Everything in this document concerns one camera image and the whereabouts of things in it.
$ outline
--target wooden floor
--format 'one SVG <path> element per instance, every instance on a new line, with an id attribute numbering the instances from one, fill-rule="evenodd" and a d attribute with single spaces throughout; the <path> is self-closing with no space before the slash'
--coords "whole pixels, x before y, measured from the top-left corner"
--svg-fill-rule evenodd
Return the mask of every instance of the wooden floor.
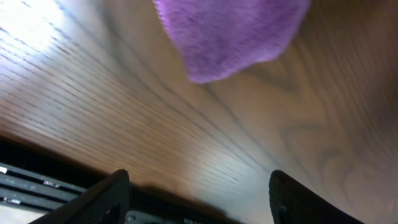
<path id="1" fill-rule="evenodd" d="M 245 223 L 272 223 L 274 169 L 398 222 L 397 10 L 313 0 L 278 60 L 196 85 L 150 0 L 5 1 L 1 132 Z"/>

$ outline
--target purple cloth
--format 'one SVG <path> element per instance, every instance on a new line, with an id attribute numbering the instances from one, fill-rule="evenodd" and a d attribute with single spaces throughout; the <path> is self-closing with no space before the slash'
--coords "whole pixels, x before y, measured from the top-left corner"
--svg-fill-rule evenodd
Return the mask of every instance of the purple cloth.
<path id="1" fill-rule="evenodd" d="M 278 57 L 310 0 L 154 0 L 189 78 L 219 80 Z"/>

